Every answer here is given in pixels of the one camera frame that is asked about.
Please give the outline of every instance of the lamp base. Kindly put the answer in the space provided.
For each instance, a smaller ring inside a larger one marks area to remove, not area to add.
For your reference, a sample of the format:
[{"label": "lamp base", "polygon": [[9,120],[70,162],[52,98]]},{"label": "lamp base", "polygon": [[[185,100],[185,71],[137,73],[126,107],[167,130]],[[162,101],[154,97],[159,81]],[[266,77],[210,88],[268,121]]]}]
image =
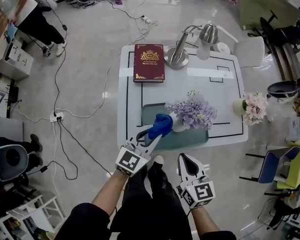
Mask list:
[{"label": "lamp base", "polygon": [[182,69],[189,62],[189,55],[185,49],[182,49],[182,54],[177,63],[171,63],[172,55],[174,54],[177,46],[169,46],[164,51],[164,60],[167,65],[175,70]]}]

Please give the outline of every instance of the desk lamp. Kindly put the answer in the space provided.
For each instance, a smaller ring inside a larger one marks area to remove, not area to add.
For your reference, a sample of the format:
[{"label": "desk lamp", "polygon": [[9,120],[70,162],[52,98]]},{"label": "desk lamp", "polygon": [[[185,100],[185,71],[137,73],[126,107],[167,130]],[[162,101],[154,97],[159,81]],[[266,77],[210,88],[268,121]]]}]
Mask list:
[{"label": "desk lamp", "polygon": [[172,69],[179,70],[189,62],[189,55],[184,49],[188,35],[194,35],[194,30],[201,30],[199,39],[201,40],[196,54],[199,59],[207,60],[210,57],[210,47],[218,42],[218,29],[215,25],[209,23],[205,26],[190,25],[182,31],[183,35],[177,46],[169,46],[164,52],[164,60]]}]

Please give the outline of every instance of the white shirt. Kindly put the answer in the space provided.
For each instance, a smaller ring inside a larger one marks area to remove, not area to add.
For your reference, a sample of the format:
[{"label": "white shirt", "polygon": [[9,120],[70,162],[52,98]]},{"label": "white shirt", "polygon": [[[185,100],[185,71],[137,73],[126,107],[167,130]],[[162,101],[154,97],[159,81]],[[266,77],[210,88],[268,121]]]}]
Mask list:
[{"label": "white shirt", "polygon": [[[9,20],[13,20],[17,10],[19,0],[0,0],[0,10],[6,15]],[[19,19],[14,24],[19,26],[21,22],[36,8],[37,2],[35,0],[27,0],[24,7],[20,11]]]}]

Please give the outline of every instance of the tiled floor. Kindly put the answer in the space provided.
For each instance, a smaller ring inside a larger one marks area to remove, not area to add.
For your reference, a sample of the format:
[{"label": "tiled floor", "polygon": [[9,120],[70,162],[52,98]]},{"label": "tiled floor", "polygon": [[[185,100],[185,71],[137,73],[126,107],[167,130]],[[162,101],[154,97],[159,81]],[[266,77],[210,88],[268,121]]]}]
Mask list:
[{"label": "tiled floor", "polygon": [[[133,15],[143,1],[124,0],[120,8]],[[62,2],[56,12],[68,27],[66,60],[56,76],[60,89],[57,108],[70,110],[75,115],[88,116],[102,102],[107,69],[121,48],[135,40],[140,32],[133,19],[119,10],[112,9],[108,2],[100,2],[87,9],[75,9]],[[225,0],[146,0],[135,13],[136,17],[141,15],[158,22],[158,26],[152,27],[146,37],[149,43],[166,46],[175,44],[181,30],[196,19],[223,26],[238,40],[247,38],[247,34],[238,25],[236,8]],[[61,24],[52,13],[48,13],[47,18],[62,34],[64,33]],[[140,28],[145,27],[141,21],[137,22]],[[224,42],[233,48],[231,39]],[[35,63],[30,77],[18,84],[19,98],[22,102],[16,111],[19,110],[32,120],[48,118],[54,109],[57,96],[54,76],[64,57],[62,55],[57,58],[52,55],[43,58],[35,45],[29,49],[29,53],[34,56]],[[107,98],[103,106],[90,118],[74,117],[65,112],[63,121],[82,145],[109,171],[114,170],[118,155],[119,61],[118,57],[108,74]],[[268,85],[280,80],[278,68],[271,55],[264,57],[260,68],[243,69],[242,77],[246,91],[259,90],[264,94]],[[42,159],[45,164],[50,162],[55,147],[52,124],[47,120],[33,123],[16,111],[12,117],[24,121],[25,139],[30,139],[30,133],[37,134],[43,145]],[[164,170],[172,185],[177,186],[180,183],[180,178],[176,175],[177,155],[180,152],[210,164],[209,176],[214,182],[216,198],[206,209],[222,230],[233,231],[238,239],[243,238],[261,225],[257,216],[267,200],[263,194],[268,187],[239,179],[241,174],[251,174],[257,167],[256,160],[246,158],[245,153],[261,152],[261,145],[282,145],[287,135],[285,123],[285,120],[279,119],[273,123],[265,120],[252,126],[249,128],[248,141],[243,143],[164,152]],[[63,154],[60,129],[57,124],[55,128],[58,139],[55,159],[62,163],[69,177],[74,177],[76,169]],[[88,157],[66,131],[62,131],[62,142],[66,153],[79,169],[78,178],[70,181],[65,178],[63,170],[57,167],[54,180],[66,213],[69,214],[75,205],[91,202],[107,181],[107,177],[100,166]],[[45,173],[32,175],[30,182],[39,190],[55,192],[52,184],[54,173],[55,167],[51,165]],[[195,230],[191,216],[189,220],[192,230]]]}]

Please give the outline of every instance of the hand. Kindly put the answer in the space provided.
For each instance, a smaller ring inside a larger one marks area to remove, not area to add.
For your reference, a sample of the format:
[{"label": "hand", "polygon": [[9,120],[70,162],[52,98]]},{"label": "hand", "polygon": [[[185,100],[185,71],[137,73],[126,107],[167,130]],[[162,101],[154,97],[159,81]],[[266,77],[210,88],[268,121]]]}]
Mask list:
[{"label": "hand", "polygon": [[9,20],[9,24],[16,24],[16,22],[19,20],[19,14],[15,14],[13,19]]}]

